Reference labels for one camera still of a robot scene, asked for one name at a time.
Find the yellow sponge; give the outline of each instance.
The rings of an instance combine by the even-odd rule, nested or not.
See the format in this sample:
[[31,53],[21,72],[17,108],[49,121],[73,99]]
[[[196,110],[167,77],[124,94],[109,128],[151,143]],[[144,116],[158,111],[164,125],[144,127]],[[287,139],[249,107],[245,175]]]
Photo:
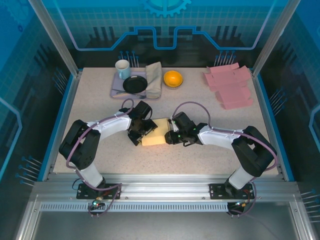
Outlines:
[[142,138],[142,146],[151,146],[165,144],[165,134],[169,131],[168,118],[152,119],[158,126],[154,131],[151,131],[147,136]]

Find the mug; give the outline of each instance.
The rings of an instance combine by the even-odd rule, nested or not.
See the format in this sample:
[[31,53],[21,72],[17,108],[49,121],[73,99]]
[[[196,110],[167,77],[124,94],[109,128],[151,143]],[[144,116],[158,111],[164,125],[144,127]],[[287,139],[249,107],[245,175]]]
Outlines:
[[125,80],[130,77],[130,63],[127,60],[121,59],[115,63],[115,68],[119,74],[119,78]]

